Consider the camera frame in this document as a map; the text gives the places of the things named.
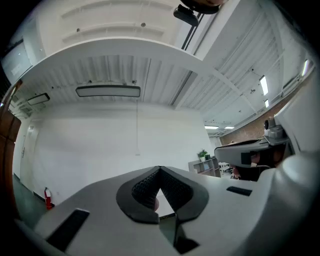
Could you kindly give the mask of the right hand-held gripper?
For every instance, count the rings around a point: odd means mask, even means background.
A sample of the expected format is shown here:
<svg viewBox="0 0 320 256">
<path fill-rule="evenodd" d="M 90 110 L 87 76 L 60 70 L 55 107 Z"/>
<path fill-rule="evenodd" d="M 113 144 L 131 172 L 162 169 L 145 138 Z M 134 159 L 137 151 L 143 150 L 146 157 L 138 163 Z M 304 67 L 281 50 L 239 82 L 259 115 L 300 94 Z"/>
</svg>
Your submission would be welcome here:
<svg viewBox="0 0 320 256">
<path fill-rule="evenodd" d="M 252 160 L 272 146 L 289 143 L 295 154 L 320 151 L 320 74 L 312 72 L 290 101 L 268 120 L 265 139 L 229 143 L 215 148 L 221 163 L 241 168 L 257 166 Z"/>
</svg>

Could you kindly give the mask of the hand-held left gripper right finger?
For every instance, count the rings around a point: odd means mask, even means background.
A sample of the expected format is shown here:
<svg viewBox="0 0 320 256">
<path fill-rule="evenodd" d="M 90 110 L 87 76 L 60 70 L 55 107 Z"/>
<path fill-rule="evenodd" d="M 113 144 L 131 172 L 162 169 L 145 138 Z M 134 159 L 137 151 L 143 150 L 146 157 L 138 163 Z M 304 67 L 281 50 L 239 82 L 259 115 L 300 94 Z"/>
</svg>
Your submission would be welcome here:
<svg viewBox="0 0 320 256">
<path fill-rule="evenodd" d="M 245 181 L 162 167 L 161 189 L 175 207 L 177 238 L 174 245 L 160 240 L 160 256 L 271 255 L 265 210 L 272 179 L 271 170 Z"/>
</svg>

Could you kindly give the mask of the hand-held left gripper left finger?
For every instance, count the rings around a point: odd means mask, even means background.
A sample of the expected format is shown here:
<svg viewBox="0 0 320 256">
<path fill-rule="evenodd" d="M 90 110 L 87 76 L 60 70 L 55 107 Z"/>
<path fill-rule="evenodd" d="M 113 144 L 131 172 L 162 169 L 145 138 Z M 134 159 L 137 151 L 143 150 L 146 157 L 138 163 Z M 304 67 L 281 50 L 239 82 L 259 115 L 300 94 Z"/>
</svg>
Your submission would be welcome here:
<svg viewBox="0 0 320 256">
<path fill-rule="evenodd" d="M 119 208 L 116 194 L 120 186 L 151 167 L 131 171 L 89 184 L 44 214 L 34 231 L 49 236 L 75 209 L 89 212 L 76 236 L 65 250 L 69 256 L 180 256 L 162 225 L 138 223 Z"/>
</svg>

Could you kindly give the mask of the white shelf cabinet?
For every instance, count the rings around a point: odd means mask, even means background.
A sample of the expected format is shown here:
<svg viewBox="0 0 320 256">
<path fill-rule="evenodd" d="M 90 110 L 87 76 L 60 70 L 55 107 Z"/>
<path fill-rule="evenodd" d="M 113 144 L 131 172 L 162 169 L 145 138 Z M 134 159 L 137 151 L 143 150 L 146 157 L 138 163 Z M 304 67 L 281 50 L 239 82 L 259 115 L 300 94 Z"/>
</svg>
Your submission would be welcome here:
<svg viewBox="0 0 320 256">
<path fill-rule="evenodd" d="M 221 177 L 219 162 L 216 157 L 210 158 L 205 161 L 196 160 L 188 163 L 189 171 L 201 175 Z"/>
</svg>

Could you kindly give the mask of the red fire extinguisher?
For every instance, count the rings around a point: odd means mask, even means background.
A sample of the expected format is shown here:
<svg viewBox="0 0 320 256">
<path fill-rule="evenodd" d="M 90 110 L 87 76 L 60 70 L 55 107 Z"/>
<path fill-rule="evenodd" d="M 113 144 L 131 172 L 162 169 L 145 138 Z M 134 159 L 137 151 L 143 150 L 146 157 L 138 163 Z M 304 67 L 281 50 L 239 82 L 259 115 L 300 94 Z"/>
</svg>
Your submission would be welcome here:
<svg viewBox="0 0 320 256">
<path fill-rule="evenodd" d="M 44 189 L 44 198 L 45 198 L 46 208 L 48 210 L 51 210 L 53 207 L 52 200 L 51 200 L 51 192 L 47 187 L 45 187 Z"/>
</svg>

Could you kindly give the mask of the brown wooden cabinet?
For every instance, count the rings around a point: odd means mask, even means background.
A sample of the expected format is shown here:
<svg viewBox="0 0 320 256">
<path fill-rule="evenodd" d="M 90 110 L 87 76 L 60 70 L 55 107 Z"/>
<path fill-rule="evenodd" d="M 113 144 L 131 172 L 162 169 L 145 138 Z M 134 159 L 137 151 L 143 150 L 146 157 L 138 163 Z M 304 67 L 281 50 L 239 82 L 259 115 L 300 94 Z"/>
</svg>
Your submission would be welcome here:
<svg viewBox="0 0 320 256">
<path fill-rule="evenodd" d="M 19 219 L 14 187 L 13 156 L 21 121 L 9 111 L 9 105 L 23 84 L 18 80 L 4 95 L 0 106 L 0 216 Z"/>
</svg>

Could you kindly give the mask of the long black-framed pendant light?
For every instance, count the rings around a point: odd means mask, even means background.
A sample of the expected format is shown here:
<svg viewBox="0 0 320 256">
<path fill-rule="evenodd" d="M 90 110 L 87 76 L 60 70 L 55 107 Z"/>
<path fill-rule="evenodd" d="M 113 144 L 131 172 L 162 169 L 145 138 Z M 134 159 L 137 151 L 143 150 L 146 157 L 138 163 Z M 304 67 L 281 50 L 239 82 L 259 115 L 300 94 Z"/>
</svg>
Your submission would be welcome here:
<svg viewBox="0 0 320 256">
<path fill-rule="evenodd" d="M 141 88 L 128 85 L 90 85 L 79 86 L 75 89 L 76 94 L 83 97 L 133 97 L 139 98 Z"/>
<path fill-rule="evenodd" d="M 36 96 L 28 99 L 27 103 L 30 106 L 34 106 L 34 105 L 37 105 L 37 104 L 40 104 L 40 103 L 48 102 L 49 100 L 50 100 L 49 95 L 47 93 L 42 93 L 42 94 L 36 95 Z"/>
</svg>

